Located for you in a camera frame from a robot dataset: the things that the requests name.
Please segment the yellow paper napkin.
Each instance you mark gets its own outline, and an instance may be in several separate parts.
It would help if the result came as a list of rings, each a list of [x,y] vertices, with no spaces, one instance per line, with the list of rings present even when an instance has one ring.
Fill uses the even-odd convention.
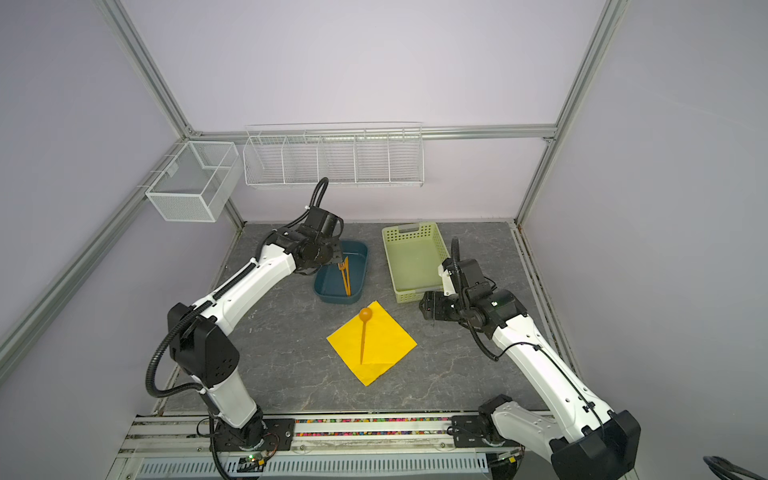
[[[360,311],[327,337],[336,354],[365,387],[374,383],[417,347],[417,342],[378,301],[367,307],[373,310],[373,318],[367,325],[363,364],[359,362]]]

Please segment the orange plastic spoon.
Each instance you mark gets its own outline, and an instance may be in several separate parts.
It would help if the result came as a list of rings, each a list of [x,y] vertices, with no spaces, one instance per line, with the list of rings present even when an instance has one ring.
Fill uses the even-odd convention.
[[[365,359],[367,325],[369,321],[373,318],[373,310],[370,307],[365,307],[361,309],[358,314],[358,318],[361,322],[359,362],[360,364],[363,364]]]

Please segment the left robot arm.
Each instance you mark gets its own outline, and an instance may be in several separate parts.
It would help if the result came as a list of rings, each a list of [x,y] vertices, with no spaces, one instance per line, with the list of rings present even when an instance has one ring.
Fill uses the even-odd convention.
[[[254,256],[221,286],[191,305],[174,305],[167,315],[168,332],[150,358],[147,393],[162,399],[196,392],[207,406],[212,432],[231,436],[238,449],[260,448],[267,427],[240,376],[240,352],[230,336],[282,280],[341,262],[344,222],[321,206],[329,184],[321,178],[304,212],[271,230]]]

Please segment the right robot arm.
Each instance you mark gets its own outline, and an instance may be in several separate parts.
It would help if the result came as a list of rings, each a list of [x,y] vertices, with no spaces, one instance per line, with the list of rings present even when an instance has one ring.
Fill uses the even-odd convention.
[[[498,288],[460,242],[438,268],[439,291],[427,291],[419,309],[427,320],[467,329],[491,361],[510,358],[533,386],[550,415],[536,414],[507,395],[486,402],[479,414],[495,442],[514,441],[545,458],[561,479],[620,479],[636,464],[641,427],[617,411],[574,373],[545,340],[520,300]]]

